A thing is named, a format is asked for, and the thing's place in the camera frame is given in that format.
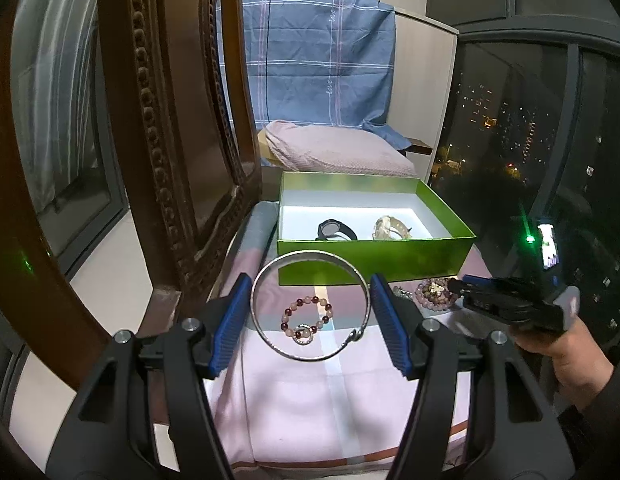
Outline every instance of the human hand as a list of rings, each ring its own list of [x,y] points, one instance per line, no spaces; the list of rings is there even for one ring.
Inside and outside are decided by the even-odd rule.
[[[578,317],[570,330],[560,335],[518,328],[510,332],[523,350],[552,358],[559,392],[579,411],[589,406],[612,376],[614,366]]]

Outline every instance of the screw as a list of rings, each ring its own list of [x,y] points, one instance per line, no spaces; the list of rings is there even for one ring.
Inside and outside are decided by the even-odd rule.
[[[436,319],[432,319],[431,317],[424,319],[421,325],[427,332],[436,332],[439,328],[441,328],[441,324]]]
[[[130,330],[119,330],[114,335],[114,341],[119,344],[127,343],[130,339],[132,339],[132,332]]]
[[[181,321],[181,328],[187,332],[194,332],[200,325],[201,322],[196,317],[188,317]]]
[[[507,342],[507,334],[503,330],[494,330],[490,337],[497,345],[504,345]]]

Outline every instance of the display screen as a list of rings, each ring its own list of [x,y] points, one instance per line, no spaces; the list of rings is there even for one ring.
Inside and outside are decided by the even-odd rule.
[[[540,224],[541,232],[541,257],[543,259],[543,269],[551,269],[558,264],[558,253],[554,243],[554,226],[551,224]]]

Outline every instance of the pink blanket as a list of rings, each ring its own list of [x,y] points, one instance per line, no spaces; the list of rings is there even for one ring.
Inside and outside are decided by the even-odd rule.
[[[262,202],[248,223],[234,265],[222,290],[225,295],[241,272],[253,279],[264,255],[275,256],[271,234],[278,205]],[[460,274],[489,276],[476,248]],[[413,290],[416,282],[399,285]],[[331,330],[315,341],[296,345],[280,330],[283,309],[296,298],[317,295],[333,304]],[[275,273],[264,283],[255,306],[266,335],[284,349],[319,355],[339,345],[363,317],[358,286],[278,286]],[[295,313],[295,322],[316,320],[321,313],[310,304]],[[437,316],[452,330],[486,336],[496,323],[466,310]],[[285,470],[288,478],[389,468],[417,387],[390,361],[374,316],[362,340],[350,343],[336,357],[320,363],[300,363],[272,351],[253,328],[243,330],[231,365],[216,381],[206,381],[215,424],[235,471],[267,475]],[[459,373],[448,462],[461,452],[470,396],[470,374]]]

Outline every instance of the cardboard box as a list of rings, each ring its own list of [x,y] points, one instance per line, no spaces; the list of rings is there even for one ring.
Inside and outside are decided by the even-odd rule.
[[[412,239],[373,240],[381,216],[411,228]],[[316,240],[327,219],[347,224],[358,240]],[[375,272],[389,282],[456,275],[475,235],[417,178],[283,172],[277,252],[320,250],[345,258],[368,281]],[[280,285],[348,285],[344,270],[323,262],[279,269]]]

